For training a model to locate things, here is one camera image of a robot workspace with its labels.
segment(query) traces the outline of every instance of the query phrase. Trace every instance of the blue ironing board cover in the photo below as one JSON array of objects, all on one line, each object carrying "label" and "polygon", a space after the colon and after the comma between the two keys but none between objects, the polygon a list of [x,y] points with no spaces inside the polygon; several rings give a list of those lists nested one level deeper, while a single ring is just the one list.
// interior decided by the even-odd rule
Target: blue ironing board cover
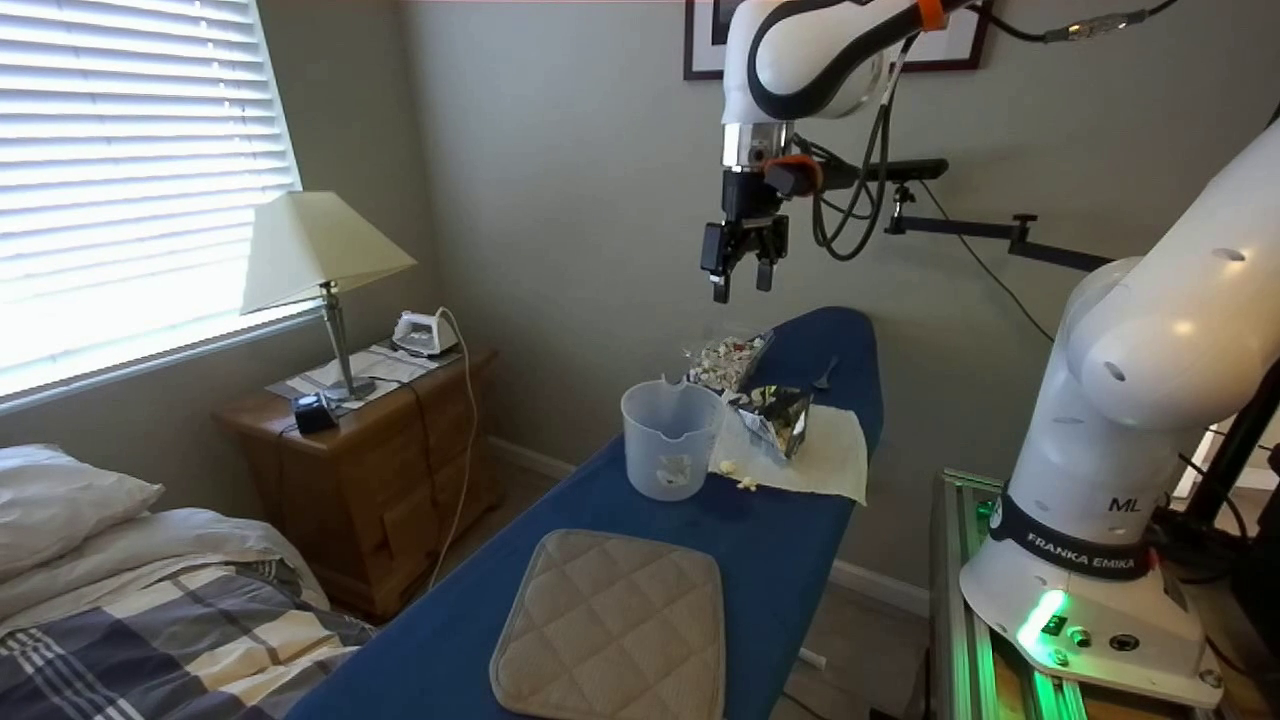
[{"label": "blue ironing board cover", "polygon": [[[816,309],[772,333],[750,386],[808,390],[842,356],[820,404],[852,408],[867,450],[882,442],[877,333],[863,311]],[[408,604],[368,648],[297,706],[293,718],[513,718],[488,694],[488,657],[509,619],[525,566],[553,527],[602,527],[689,543],[720,562],[724,579],[724,718],[766,720],[789,683],[808,619],[825,598],[852,502],[739,493],[710,482],[686,504],[642,496],[611,442],[518,525],[494,537],[445,583]]]}]

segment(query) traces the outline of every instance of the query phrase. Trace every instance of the window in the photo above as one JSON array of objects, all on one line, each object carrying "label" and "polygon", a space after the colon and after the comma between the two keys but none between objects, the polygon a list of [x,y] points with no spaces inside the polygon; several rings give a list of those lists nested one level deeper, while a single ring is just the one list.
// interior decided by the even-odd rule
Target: window
[{"label": "window", "polygon": [[244,328],[290,187],[251,0],[5,0],[0,396]]}]

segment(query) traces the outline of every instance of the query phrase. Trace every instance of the table lamp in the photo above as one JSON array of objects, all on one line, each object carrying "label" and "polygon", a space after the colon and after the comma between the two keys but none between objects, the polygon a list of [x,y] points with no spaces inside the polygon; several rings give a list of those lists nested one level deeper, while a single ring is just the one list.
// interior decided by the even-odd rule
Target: table lamp
[{"label": "table lamp", "polygon": [[408,265],[413,258],[336,193],[290,193],[257,208],[242,311],[321,305],[342,367],[336,391],[342,399],[360,399],[378,379],[352,378],[342,291],[386,282]]}]

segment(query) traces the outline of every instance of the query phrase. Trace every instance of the plastic cup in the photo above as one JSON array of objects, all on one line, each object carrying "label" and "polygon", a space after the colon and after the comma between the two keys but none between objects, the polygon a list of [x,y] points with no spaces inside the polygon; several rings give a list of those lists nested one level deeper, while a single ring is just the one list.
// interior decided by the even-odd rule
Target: plastic cup
[{"label": "plastic cup", "polygon": [[624,457],[642,496],[689,502],[705,487],[720,404],[700,386],[643,379],[624,391]]}]

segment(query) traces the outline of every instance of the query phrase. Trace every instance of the lampshade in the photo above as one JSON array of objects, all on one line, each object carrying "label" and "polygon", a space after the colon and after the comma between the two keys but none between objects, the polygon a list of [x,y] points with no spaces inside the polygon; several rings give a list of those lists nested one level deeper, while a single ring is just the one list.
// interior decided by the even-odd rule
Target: lampshade
[{"label": "lampshade", "polygon": [[326,300],[326,282],[347,291],[401,268],[413,258],[336,193],[290,193],[257,208],[242,309]]}]

